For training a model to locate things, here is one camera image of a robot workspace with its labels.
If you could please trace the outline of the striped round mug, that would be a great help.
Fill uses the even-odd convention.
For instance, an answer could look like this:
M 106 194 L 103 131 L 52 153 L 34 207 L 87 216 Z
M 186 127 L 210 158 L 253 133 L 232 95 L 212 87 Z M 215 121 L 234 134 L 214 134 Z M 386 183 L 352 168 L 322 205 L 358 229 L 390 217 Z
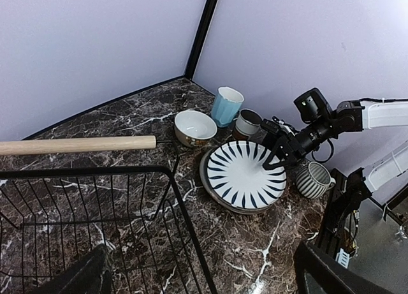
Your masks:
M 322 164 L 310 162 L 297 173 L 295 185 L 303 197 L 316 199 L 333 188 L 336 180 Z

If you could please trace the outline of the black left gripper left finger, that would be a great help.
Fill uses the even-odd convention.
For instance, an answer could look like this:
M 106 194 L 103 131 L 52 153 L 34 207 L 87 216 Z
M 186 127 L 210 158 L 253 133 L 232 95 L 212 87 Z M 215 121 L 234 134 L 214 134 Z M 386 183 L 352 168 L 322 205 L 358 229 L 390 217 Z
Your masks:
M 108 248 L 100 244 L 61 275 L 30 293 L 112 293 L 112 285 Z

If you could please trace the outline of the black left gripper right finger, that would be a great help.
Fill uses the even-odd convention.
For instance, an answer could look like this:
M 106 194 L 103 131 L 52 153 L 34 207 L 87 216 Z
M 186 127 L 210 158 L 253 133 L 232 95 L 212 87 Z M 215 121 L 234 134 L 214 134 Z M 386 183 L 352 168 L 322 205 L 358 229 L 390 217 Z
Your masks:
M 356 275 L 308 241 L 294 255 L 298 293 L 389 293 Z

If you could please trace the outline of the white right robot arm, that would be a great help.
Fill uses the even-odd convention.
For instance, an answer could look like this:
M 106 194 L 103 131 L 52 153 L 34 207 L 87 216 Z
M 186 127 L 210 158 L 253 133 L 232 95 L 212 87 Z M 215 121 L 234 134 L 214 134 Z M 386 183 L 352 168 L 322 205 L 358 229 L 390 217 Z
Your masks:
M 349 99 L 332 108 L 318 88 L 299 95 L 294 100 L 305 127 L 295 129 L 281 119 L 263 120 L 266 131 L 265 147 L 270 149 L 263 168 L 296 166 L 310 156 L 314 162 L 329 162 L 335 152 L 334 140 L 340 135 L 368 133 L 378 129 L 407 127 L 407 99 Z M 321 145 L 330 146 L 329 158 L 318 160 L 315 153 Z M 390 201 L 398 193 L 391 183 L 407 176 L 407 141 L 396 149 L 388 150 L 383 157 L 363 166 L 350 175 L 348 188 L 360 191 L 363 198 L 372 197 Z

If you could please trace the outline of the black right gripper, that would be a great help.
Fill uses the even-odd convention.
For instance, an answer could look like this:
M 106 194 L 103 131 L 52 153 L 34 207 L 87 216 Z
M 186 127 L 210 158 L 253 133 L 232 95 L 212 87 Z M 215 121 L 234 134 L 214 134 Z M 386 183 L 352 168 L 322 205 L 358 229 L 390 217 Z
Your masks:
M 337 139 L 338 133 L 331 126 L 308 126 L 301 131 L 295 131 L 290 126 L 280 126 L 276 136 L 276 143 L 263 163 L 265 170 L 294 168 L 298 165 L 298 160 L 309 153 L 316 162 L 328 162 L 335 152 L 330 139 Z M 330 154 L 326 159 L 318 160 L 313 152 L 318 151 L 325 141 L 329 143 Z

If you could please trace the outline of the white steel tumbler cup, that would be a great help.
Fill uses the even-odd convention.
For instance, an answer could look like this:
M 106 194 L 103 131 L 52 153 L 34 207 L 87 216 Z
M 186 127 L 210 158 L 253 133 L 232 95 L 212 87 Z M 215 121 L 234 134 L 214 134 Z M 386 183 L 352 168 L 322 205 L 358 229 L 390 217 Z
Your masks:
M 241 109 L 238 113 L 232 137 L 235 140 L 248 140 L 255 135 L 262 122 L 261 116 L 253 110 Z

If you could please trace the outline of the light blue faceted mug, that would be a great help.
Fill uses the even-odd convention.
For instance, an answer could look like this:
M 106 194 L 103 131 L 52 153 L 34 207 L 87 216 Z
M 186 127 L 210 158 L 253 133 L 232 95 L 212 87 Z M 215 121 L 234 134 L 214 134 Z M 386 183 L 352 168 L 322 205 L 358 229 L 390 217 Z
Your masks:
M 226 86 L 219 87 L 210 113 L 217 127 L 229 126 L 243 102 L 244 96 L 237 90 Z

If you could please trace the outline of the beige patterned bowl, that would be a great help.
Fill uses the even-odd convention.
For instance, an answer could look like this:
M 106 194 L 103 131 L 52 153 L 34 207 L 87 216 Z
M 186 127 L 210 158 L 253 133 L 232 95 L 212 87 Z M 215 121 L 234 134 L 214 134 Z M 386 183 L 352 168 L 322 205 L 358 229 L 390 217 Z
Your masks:
M 217 134 L 217 125 L 207 114 L 184 110 L 174 118 L 175 136 L 186 147 L 199 147 Z

